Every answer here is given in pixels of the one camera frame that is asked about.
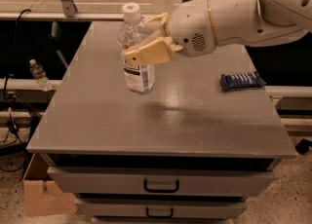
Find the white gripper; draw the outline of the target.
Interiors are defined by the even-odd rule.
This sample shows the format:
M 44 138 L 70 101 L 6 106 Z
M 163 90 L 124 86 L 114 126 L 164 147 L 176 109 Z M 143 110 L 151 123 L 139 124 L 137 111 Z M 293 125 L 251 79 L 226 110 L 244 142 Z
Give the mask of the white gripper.
M 191 0 L 179 5 L 171 15 L 163 13 L 153 18 L 142 18 L 142 27 L 147 33 L 140 45 L 124 51 L 124 60 L 132 65 L 169 62 L 175 55 L 173 41 L 182 46 L 179 53 L 183 56 L 211 54 L 216 49 L 216 41 L 208 2 Z

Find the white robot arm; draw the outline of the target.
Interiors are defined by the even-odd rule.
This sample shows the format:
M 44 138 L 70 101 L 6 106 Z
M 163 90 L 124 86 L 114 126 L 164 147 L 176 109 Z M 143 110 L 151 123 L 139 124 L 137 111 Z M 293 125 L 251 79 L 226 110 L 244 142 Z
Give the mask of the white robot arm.
M 152 33 L 122 53 L 132 65 L 211 54 L 218 47 L 286 44 L 312 31 L 312 0 L 191 0 L 149 19 Z

